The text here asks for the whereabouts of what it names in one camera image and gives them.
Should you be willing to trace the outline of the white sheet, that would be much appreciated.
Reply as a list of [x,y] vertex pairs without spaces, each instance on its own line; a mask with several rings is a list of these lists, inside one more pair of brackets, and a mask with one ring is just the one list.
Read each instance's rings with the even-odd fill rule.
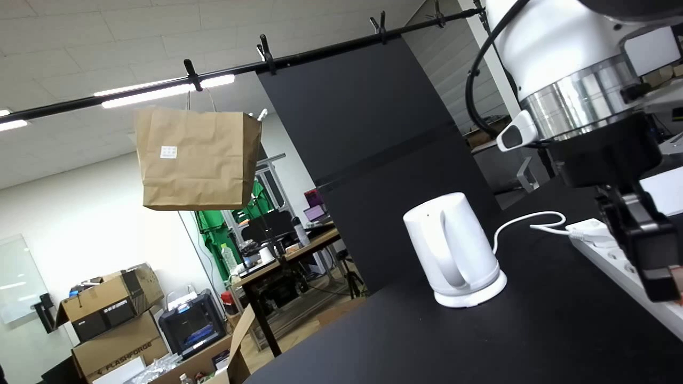
[[640,181],[657,210],[666,216],[683,213],[683,167],[677,167]]

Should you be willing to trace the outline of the white plug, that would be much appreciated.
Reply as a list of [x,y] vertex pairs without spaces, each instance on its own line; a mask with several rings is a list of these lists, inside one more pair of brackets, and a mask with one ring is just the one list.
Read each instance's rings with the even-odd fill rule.
[[566,230],[569,231],[570,238],[578,239],[583,242],[600,244],[600,246],[615,243],[615,239],[612,236],[612,233],[610,233],[607,225],[595,218],[589,218],[570,224],[566,226]]

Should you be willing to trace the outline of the white power strip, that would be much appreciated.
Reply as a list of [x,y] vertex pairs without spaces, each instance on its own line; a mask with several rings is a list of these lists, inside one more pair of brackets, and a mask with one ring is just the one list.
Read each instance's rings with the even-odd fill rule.
[[570,238],[570,242],[632,299],[683,341],[683,306],[676,302],[651,302],[634,266],[627,260],[616,241],[602,246],[573,238]]

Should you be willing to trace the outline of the white electric kettle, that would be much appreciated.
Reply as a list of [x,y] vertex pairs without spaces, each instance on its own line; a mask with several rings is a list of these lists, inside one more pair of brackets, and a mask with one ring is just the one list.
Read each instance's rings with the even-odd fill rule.
[[437,303],[473,308],[507,286],[483,227],[463,193],[446,194],[403,215]]

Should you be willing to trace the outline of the black backdrop board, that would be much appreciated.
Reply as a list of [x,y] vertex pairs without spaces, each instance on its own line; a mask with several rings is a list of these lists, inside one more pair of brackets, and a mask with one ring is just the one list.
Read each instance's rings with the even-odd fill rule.
[[500,213],[402,37],[258,78],[369,292],[422,271],[402,220],[412,207],[463,192],[481,221]]

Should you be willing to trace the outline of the laptop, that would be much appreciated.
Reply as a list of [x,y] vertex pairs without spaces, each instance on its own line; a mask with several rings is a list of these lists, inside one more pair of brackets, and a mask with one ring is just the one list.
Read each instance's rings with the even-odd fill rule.
[[321,225],[331,221],[331,216],[324,204],[308,207],[304,210],[304,215],[312,225]]

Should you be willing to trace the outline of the grey bottle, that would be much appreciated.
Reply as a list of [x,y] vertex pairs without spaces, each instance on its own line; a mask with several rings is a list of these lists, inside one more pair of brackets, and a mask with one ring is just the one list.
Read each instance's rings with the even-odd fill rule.
[[306,229],[297,216],[292,217],[292,226],[297,234],[299,244],[301,246],[308,246],[310,244],[309,236],[307,235]]

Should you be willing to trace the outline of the black rod with clamps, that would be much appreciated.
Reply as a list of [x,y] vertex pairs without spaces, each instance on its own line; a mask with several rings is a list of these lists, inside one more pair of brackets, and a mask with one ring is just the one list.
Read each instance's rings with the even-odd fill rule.
[[[186,76],[161,81],[161,84],[148,87],[147,90],[159,90],[174,85],[188,84],[193,82],[195,83],[197,88],[196,92],[204,92],[208,89],[232,84],[234,82],[234,79],[238,75],[263,72],[269,72],[272,75],[276,75],[276,73],[279,70],[284,68],[297,66],[318,59],[329,58],[334,54],[354,51],[374,44],[387,44],[388,41],[390,41],[391,39],[400,37],[405,33],[425,29],[432,26],[444,28],[447,22],[461,19],[469,19],[471,17],[478,17],[479,15],[483,15],[484,13],[484,7],[476,6],[472,8],[467,8],[456,14],[445,15],[441,12],[441,5],[439,0],[434,0],[433,19],[413,25],[406,25],[400,28],[388,30],[386,29],[386,13],[385,11],[382,11],[378,19],[374,17],[371,17],[369,19],[369,22],[371,22],[372,26],[374,27],[374,34],[371,34],[369,36],[358,37],[356,39],[351,39],[350,41],[343,41],[336,44],[323,46],[314,50],[300,52],[297,54],[290,54],[282,58],[275,58],[273,56],[266,35],[261,34],[261,36],[259,36],[259,43],[256,46],[256,48],[258,49],[259,57],[261,58],[259,62],[242,64],[240,66],[224,68],[207,73],[198,73],[195,70],[192,61],[190,59],[185,59],[184,66],[186,70]],[[15,111],[11,112],[9,116],[0,117],[0,123],[9,122],[16,119],[23,119],[29,122],[33,119],[39,119],[54,116],[57,114],[78,111],[85,108],[95,106],[102,107],[101,103],[113,100],[115,97],[116,95],[113,94],[104,95],[104,97],[95,97],[95,95],[90,95],[89,97],[85,98],[76,98],[73,100],[57,102],[50,105],[25,109],[22,111]]]

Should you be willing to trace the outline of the green cloth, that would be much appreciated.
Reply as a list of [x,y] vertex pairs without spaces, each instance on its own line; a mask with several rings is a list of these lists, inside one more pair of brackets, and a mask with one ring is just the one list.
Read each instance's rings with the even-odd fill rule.
[[[254,182],[252,200],[241,210],[229,211],[238,226],[248,225],[263,214],[275,209],[275,204],[267,192],[261,178]],[[231,229],[224,220],[220,211],[194,212],[194,219],[198,233],[202,236],[203,245],[210,251],[220,277],[228,282],[231,279],[231,270],[241,262],[237,252],[236,232]]]

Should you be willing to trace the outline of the brown paper bag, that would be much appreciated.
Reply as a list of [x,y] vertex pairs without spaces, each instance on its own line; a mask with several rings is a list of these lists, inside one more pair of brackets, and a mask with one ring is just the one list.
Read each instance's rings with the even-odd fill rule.
[[244,112],[144,107],[134,112],[142,204],[152,211],[245,207],[263,124]]

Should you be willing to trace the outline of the open cardboard box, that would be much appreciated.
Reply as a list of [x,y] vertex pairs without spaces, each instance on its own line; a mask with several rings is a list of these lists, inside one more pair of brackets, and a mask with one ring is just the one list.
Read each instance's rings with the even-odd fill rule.
[[247,306],[231,335],[196,348],[189,358],[171,354],[151,315],[73,348],[88,384],[243,384],[251,372],[242,342],[255,321]]

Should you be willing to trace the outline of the black 3d printer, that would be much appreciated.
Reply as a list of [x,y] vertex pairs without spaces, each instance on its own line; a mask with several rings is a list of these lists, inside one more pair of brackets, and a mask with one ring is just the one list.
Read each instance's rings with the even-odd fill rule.
[[171,354],[188,359],[227,336],[211,290],[198,293],[177,307],[164,311],[158,326]]

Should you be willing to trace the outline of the ceiling light strip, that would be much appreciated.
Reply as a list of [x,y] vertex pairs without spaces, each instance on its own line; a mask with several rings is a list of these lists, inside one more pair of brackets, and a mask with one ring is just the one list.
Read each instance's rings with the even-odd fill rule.
[[108,95],[116,95],[113,100],[101,103],[105,109],[117,108],[122,106],[133,105],[142,102],[149,102],[161,98],[175,97],[176,95],[188,94],[197,90],[195,83],[174,85],[159,90],[149,91],[148,87],[159,85],[161,81],[154,81],[151,83],[144,83],[135,86],[120,87],[117,89],[102,91],[95,93],[95,97],[107,97]]
[[[0,109],[0,117],[9,116],[11,114],[10,110]],[[0,132],[9,131],[12,129],[22,128],[27,126],[29,123],[23,119],[16,119],[5,123],[0,123]]]

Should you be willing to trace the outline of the stack of cardboard boxes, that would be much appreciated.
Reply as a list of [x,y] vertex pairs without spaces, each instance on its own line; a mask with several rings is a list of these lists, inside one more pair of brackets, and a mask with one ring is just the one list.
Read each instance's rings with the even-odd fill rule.
[[151,265],[134,265],[76,284],[59,302],[56,325],[71,325],[78,373],[92,384],[131,359],[166,353],[151,310],[164,292]]

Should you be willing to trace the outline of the whiteboard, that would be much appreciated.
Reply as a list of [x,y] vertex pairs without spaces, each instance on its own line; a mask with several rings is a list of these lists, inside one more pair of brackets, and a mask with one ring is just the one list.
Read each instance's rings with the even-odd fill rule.
[[0,239],[0,323],[9,325],[34,313],[48,292],[21,234]]

